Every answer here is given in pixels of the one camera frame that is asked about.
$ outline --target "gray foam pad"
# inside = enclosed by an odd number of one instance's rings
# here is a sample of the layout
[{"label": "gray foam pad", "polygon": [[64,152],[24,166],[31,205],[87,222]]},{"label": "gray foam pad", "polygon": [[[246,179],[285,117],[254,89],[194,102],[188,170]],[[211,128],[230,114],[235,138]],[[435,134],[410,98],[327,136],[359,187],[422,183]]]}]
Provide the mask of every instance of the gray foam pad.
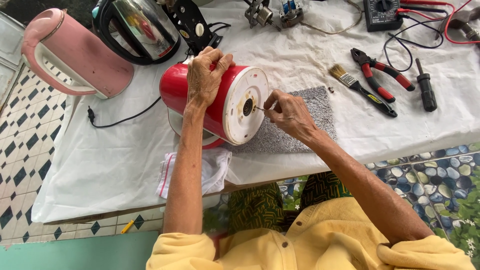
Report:
[{"label": "gray foam pad", "polygon": [[[315,124],[325,130],[330,138],[336,142],[333,113],[325,86],[290,92],[289,94],[303,98]],[[275,124],[270,123],[267,117],[264,118],[255,136],[247,143],[239,146],[224,143],[220,147],[232,151],[233,154],[312,152],[302,142],[286,134]]]}]

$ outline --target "white cloth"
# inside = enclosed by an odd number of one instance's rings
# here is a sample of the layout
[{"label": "white cloth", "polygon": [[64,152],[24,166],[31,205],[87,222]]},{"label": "white cloth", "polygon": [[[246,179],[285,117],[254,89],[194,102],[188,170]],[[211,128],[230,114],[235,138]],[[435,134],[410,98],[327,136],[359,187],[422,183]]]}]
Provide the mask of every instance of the white cloth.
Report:
[{"label": "white cloth", "polygon": [[[165,154],[165,161],[160,164],[159,184],[155,194],[164,199],[168,195],[176,158],[176,152]],[[224,180],[231,159],[232,152],[221,147],[202,151],[202,195],[219,192],[225,187]]]},{"label": "white cloth", "polygon": [[[271,1],[274,21],[280,1]],[[460,0],[452,3],[460,6]],[[478,6],[473,0],[465,9]],[[404,75],[417,89],[406,91],[388,75],[373,70],[381,86],[396,97],[392,107],[397,118],[389,118],[358,93],[331,77],[327,69],[341,64],[369,89],[360,67],[352,60],[355,47],[378,61],[386,62],[383,44],[387,32],[368,33],[365,20],[339,35],[324,35],[305,26],[277,32],[272,26],[250,29],[244,17],[243,1],[215,0],[200,8],[208,23],[225,22],[232,27],[218,31],[223,36],[219,48],[233,53],[241,65],[255,65],[267,74],[270,88],[286,92],[316,86],[333,86],[328,93],[335,119],[338,144],[361,163],[472,143],[480,140],[480,65],[475,45],[454,45],[445,41],[437,49],[422,49],[409,44],[413,57],[420,57],[430,73],[438,109],[425,112],[416,83],[414,67]],[[357,18],[357,10],[344,1],[307,1],[305,21],[325,30],[340,30]],[[480,22],[471,22],[480,29]],[[412,25],[405,20],[404,26]],[[449,31],[452,38],[461,33]],[[403,38],[421,44],[437,44],[432,30],[416,26]],[[409,61],[395,41],[389,45],[389,57],[395,67]],[[163,72],[183,61],[187,49],[184,40],[169,61],[151,66],[136,66],[131,85],[120,95],[100,100],[94,96],[69,97],[62,128],[55,141],[55,157],[32,210],[33,221],[55,221],[93,214],[157,205],[165,199],[156,196],[160,163],[166,153],[175,152],[178,139],[168,124],[167,108],[158,102],[145,114],[119,125],[96,129],[87,118],[90,105],[96,124],[110,124],[144,110],[158,98]],[[327,171],[328,167],[313,153],[257,154],[233,156],[227,180],[234,184],[264,182]]]}]

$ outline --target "red and black pliers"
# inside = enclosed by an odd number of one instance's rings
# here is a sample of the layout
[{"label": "red and black pliers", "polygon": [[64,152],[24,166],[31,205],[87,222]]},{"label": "red and black pliers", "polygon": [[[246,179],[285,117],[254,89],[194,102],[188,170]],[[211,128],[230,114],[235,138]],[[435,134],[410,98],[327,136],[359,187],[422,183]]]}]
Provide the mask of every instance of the red and black pliers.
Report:
[{"label": "red and black pliers", "polygon": [[407,91],[415,90],[415,86],[407,79],[404,75],[402,75],[398,70],[394,69],[391,66],[387,66],[385,64],[377,62],[376,59],[372,59],[363,51],[353,48],[350,50],[352,53],[353,60],[357,62],[367,79],[368,85],[375,90],[380,96],[382,96],[385,101],[388,103],[392,103],[395,101],[395,97],[392,96],[385,88],[381,87],[378,82],[373,77],[372,71],[370,68],[376,68],[380,71],[387,73],[388,75],[395,78],[397,82],[399,82]]}]

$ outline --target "stainless steel kettle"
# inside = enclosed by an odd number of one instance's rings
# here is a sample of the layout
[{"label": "stainless steel kettle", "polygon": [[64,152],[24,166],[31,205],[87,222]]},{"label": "stainless steel kettle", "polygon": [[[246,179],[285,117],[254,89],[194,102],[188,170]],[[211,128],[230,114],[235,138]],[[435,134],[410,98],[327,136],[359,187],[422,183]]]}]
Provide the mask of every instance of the stainless steel kettle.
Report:
[{"label": "stainless steel kettle", "polygon": [[[92,16],[97,36],[131,63],[159,64],[171,58],[180,47],[177,29],[153,0],[100,0]],[[138,56],[122,47],[110,34],[110,22]]]}]

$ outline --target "patterned pants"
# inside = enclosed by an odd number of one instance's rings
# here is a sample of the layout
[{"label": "patterned pants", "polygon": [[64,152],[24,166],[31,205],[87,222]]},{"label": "patterned pants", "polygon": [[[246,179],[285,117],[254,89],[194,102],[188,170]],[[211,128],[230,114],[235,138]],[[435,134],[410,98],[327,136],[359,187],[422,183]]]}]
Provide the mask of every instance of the patterned pants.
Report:
[{"label": "patterned pants", "polygon": [[299,212],[283,210],[276,183],[234,191],[228,201],[228,234],[257,228],[286,232],[303,209],[340,197],[352,197],[352,194],[331,171],[309,175],[300,197]]}]

